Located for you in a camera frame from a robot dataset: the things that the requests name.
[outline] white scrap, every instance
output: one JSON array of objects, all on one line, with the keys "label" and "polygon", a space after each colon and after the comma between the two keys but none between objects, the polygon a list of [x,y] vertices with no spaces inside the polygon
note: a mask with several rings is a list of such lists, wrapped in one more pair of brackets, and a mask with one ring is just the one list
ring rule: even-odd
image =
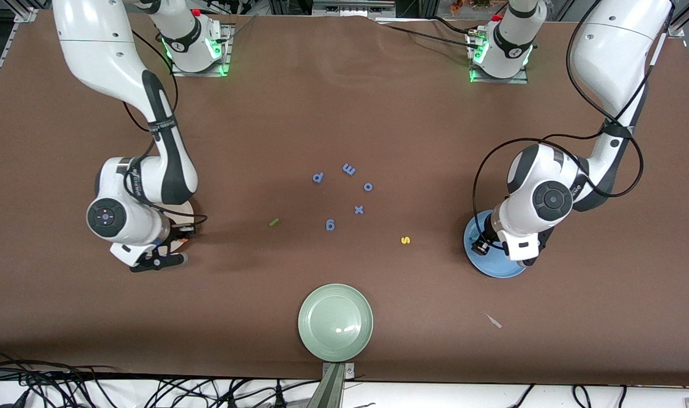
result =
[{"label": "white scrap", "polygon": [[498,323],[498,321],[495,320],[495,318],[490,317],[490,315],[487,314],[487,313],[485,313],[485,315],[486,315],[488,318],[490,318],[490,322],[493,323],[493,324],[495,325],[495,327],[497,327],[497,328],[499,328],[499,329],[503,327],[503,325],[501,325],[500,323]]}]

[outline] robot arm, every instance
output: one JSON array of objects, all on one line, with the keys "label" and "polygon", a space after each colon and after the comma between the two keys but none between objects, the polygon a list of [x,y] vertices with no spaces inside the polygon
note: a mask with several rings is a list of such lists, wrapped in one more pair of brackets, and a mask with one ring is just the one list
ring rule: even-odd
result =
[{"label": "robot arm", "polygon": [[513,77],[526,64],[544,21],[544,0],[510,0],[503,19],[484,26],[487,42],[473,62],[492,77]]},{"label": "robot arm", "polygon": [[530,266],[552,229],[572,209],[588,211],[606,201],[587,178],[601,191],[611,193],[646,88],[629,101],[644,78],[646,56],[670,10],[669,0],[599,3],[578,34],[570,57],[578,77],[594,91],[607,113],[616,117],[624,110],[619,122],[626,126],[602,127],[591,156],[576,157],[586,171],[545,144],[521,151],[508,171],[510,196],[486,220],[484,237],[474,244],[476,252],[485,253],[488,242],[500,241],[511,261]]},{"label": "robot arm", "polygon": [[[97,198],[87,212],[90,230],[112,242],[111,252],[121,261],[137,267],[150,254],[157,255],[158,246],[193,230],[173,228],[168,217],[148,203],[184,204],[196,192],[196,169],[160,80],[138,57],[123,3],[55,0],[54,21],[75,77],[139,109],[155,139],[158,157],[107,160],[95,184]],[[163,261],[150,260],[157,262],[153,269],[185,261],[184,255],[167,255]]]},{"label": "robot arm", "polygon": [[126,0],[144,11],[163,36],[176,67],[196,73],[221,59],[221,24],[205,15],[193,16],[185,0]]}]

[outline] green led light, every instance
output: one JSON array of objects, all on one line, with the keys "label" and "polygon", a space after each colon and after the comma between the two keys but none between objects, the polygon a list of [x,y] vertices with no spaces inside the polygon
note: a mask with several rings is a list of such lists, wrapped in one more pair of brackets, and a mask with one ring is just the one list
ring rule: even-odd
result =
[{"label": "green led light", "polygon": [[478,47],[478,50],[480,52],[476,52],[475,57],[473,58],[473,61],[476,62],[476,64],[482,64],[483,59],[485,59],[485,53],[488,52],[488,42],[483,41],[482,46]]},{"label": "green led light", "polygon": [[526,64],[528,64],[528,57],[531,56],[531,51],[533,51],[533,46],[530,46],[528,48],[528,51],[526,51],[526,59],[523,60],[523,66],[525,67]]},{"label": "green led light", "polygon": [[161,43],[163,43],[163,47],[165,48],[165,54],[170,58],[171,60],[173,59],[173,56],[170,55],[170,49],[168,49],[168,44],[165,44],[165,41],[160,40]]},{"label": "green led light", "polygon": [[210,56],[213,58],[218,58],[219,54],[221,53],[221,50],[220,49],[214,49],[214,45],[216,45],[215,41],[211,41],[211,40],[206,41],[206,46],[209,47]]}]

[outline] brown table surface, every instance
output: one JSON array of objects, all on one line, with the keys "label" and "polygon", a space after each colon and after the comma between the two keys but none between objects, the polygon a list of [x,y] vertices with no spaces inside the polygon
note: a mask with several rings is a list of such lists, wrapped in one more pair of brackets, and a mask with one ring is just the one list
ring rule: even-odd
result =
[{"label": "brown table surface", "polygon": [[[153,38],[147,16],[130,20]],[[458,39],[434,23],[407,26]],[[318,377],[298,308],[341,282],[374,311],[354,360],[366,380],[689,385],[681,40],[666,43],[650,79],[637,131],[646,169],[633,193],[574,212],[513,279],[480,274],[463,252],[474,173],[492,147],[601,123],[565,74],[572,29],[544,25],[530,83],[505,86],[469,83],[462,47],[365,18],[257,18],[236,36],[227,78],[178,80],[176,114],[200,178],[194,206],[210,216],[191,260],[132,274],[84,215],[101,164],[142,153],[149,138],[119,101],[70,75],[41,12],[0,75],[0,350],[124,372]],[[172,96],[160,59],[138,48]],[[564,144],[581,155],[593,146]],[[506,194],[523,147],[487,165],[482,209]],[[635,163],[629,151],[617,189]]]}]

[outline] green plate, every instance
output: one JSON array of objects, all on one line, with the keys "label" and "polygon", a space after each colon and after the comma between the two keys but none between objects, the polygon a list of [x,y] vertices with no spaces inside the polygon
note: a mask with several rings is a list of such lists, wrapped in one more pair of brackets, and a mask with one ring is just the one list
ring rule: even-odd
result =
[{"label": "green plate", "polygon": [[326,362],[354,359],[372,336],[372,308],[359,290],[346,284],[319,287],[299,311],[303,345]]}]

